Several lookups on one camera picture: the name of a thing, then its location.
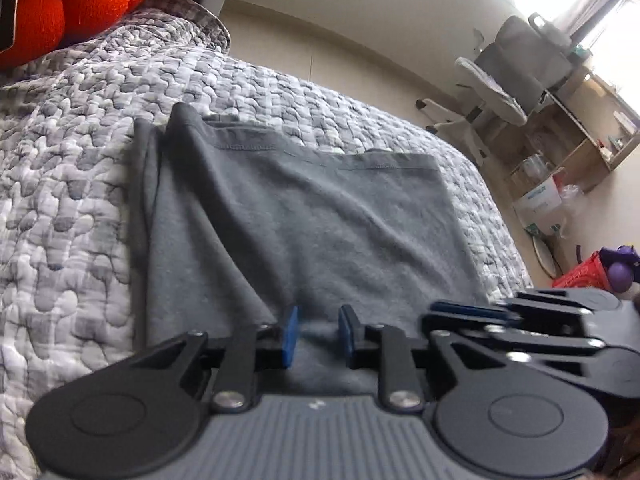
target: red basket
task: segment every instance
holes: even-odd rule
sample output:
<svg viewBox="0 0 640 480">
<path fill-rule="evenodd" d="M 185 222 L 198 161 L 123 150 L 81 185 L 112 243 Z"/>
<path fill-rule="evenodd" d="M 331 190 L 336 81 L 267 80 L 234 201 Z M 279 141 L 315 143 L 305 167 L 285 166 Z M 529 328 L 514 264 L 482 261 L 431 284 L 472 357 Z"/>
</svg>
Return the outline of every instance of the red basket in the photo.
<svg viewBox="0 0 640 480">
<path fill-rule="evenodd" d="M 594 286 L 612 292 L 607 273 L 600 261 L 600 252 L 595 251 L 588 260 L 563 274 L 551 284 L 553 288 L 586 288 Z"/>
</svg>

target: purple plush toy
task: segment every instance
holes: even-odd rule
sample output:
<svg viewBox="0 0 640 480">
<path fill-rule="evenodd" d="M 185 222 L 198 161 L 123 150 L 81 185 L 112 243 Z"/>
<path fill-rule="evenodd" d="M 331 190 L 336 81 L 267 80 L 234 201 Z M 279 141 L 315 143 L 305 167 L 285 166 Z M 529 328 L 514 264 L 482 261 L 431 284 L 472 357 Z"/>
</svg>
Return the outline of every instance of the purple plush toy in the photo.
<svg viewBox="0 0 640 480">
<path fill-rule="evenodd" d="M 622 245 L 615 251 L 603 247 L 600 261 L 615 292 L 626 292 L 633 282 L 640 282 L 640 256 L 633 246 Z"/>
</svg>

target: plastic bag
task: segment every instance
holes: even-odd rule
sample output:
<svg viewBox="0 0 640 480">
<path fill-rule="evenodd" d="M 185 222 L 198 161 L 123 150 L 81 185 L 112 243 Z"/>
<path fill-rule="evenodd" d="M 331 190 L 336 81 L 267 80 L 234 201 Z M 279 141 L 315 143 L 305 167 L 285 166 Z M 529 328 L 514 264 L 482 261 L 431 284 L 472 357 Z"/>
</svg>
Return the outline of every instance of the plastic bag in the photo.
<svg viewBox="0 0 640 480">
<path fill-rule="evenodd" d="M 539 184 L 545 180 L 552 169 L 541 153 L 536 153 L 522 161 L 522 169 L 532 182 Z"/>
<path fill-rule="evenodd" d="M 570 236 L 569 225 L 572 222 L 576 222 L 578 216 L 584 212 L 587 207 L 587 197 L 580 189 L 580 186 L 569 184 L 560 190 L 560 199 L 566 214 L 560 229 L 560 237 L 568 238 Z"/>
</svg>

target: black circular disc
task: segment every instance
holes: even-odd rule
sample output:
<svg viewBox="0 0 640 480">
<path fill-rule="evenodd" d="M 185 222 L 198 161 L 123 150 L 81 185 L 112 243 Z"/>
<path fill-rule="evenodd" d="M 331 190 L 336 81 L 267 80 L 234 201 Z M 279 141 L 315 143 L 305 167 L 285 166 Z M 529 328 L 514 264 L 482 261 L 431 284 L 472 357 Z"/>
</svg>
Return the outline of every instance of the black circular disc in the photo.
<svg viewBox="0 0 640 480">
<path fill-rule="evenodd" d="M 76 479 L 129 478 L 183 453 L 200 429 L 199 403 L 156 370 L 77 380 L 42 397 L 26 423 L 46 470 Z"/>
<path fill-rule="evenodd" d="M 585 467 L 608 430 L 593 397 L 524 366 L 469 371 L 440 401 L 434 423 L 462 458 L 513 478 L 550 478 Z"/>
<path fill-rule="evenodd" d="M 620 300 L 599 288 L 570 288 L 569 300 L 579 301 L 591 310 L 616 310 L 620 306 Z"/>
<path fill-rule="evenodd" d="M 596 386 L 624 399 L 640 399 L 640 356 L 626 348 L 600 350 L 591 364 Z"/>
</svg>

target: gray quilted blanket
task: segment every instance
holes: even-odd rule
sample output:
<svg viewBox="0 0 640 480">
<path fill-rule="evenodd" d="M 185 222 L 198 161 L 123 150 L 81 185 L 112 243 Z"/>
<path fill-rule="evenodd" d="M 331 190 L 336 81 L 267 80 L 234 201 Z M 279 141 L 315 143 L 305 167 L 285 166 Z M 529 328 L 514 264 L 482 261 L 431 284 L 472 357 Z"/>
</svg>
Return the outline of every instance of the gray quilted blanket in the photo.
<svg viewBox="0 0 640 480">
<path fill-rule="evenodd" d="M 0 80 L 0 478 L 34 478 L 24 421 L 47 390 L 127 356 L 132 123 L 175 102 L 320 150 L 433 155 L 489 298 L 530 280 L 476 168 L 437 137 L 307 81 L 226 56 L 188 0 L 147 0 L 99 37 Z"/>
</svg>

